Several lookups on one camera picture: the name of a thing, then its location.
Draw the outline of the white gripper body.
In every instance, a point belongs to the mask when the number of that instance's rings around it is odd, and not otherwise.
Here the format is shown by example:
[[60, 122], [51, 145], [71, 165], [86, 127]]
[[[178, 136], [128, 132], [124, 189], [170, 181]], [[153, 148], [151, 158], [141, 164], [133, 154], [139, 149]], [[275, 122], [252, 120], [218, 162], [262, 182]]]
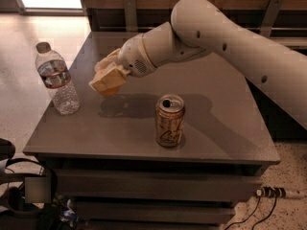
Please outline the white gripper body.
[[118, 55], [123, 66], [130, 70], [130, 74], [137, 78], [145, 77], [156, 70], [147, 56], [143, 34], [138, 34], [127, 40]]

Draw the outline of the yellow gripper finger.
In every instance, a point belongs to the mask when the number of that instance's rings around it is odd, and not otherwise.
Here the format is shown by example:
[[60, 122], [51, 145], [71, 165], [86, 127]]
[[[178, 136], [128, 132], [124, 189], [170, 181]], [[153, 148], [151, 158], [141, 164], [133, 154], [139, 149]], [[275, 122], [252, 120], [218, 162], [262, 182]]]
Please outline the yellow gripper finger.
[[111, 63], [115, 63], [116, 65], [120, 65], [120, 60], [118, 55], [120, 53], [120, 49], [116, 49], [111, 52], [109, 55], [100, 60], [95, 66], [94, 70], [98, 73], [100, 70], [107, 68]]
[[90, 87], [98, 93], [117, 93], [127, 81], [130, 70], [115, 62], [99, 70], [89, 83]]

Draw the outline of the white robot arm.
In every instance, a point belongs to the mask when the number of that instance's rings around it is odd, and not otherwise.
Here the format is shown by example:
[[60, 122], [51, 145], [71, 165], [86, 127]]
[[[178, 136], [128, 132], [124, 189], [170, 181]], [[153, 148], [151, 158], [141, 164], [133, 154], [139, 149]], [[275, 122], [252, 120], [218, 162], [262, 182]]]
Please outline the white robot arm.
[[307, 128], [307, 57], [229, 20], [207, 0], [179, 0], [171, 20], [138, 34], [95, 65], [90, 87], [114, 95], [129, 76], [215, 53]]

